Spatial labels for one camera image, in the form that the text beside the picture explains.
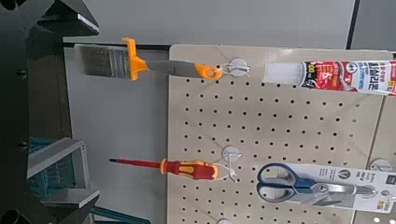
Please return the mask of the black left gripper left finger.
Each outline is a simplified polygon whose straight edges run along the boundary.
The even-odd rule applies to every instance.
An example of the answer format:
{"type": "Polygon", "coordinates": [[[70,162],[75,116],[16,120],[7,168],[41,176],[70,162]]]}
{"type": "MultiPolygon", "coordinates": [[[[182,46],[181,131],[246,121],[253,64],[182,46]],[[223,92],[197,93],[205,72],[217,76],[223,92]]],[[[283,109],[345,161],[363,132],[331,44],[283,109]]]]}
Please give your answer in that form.
{"type": "Polygon", "coordinates": [[[1,0],[1,29],[25,36],[32,30],[66,37],[100,33],[83,0],[1,0]]]}

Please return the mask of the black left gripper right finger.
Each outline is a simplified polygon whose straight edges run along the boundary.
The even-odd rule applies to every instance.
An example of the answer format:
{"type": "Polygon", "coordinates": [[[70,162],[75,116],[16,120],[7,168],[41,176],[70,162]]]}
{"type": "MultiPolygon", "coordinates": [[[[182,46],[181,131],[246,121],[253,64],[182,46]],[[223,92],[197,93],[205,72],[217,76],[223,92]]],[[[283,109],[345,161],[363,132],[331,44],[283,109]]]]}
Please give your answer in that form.
{"type": "Polygon", "coordinates": [[[90,183],[85,145],[63,138],[31,153],[29,142],[1,141],[1,224],[83,224],[100,196],[90,183]],[[29,179],[70,156],[77,186],[41,200],[29,179]]]}

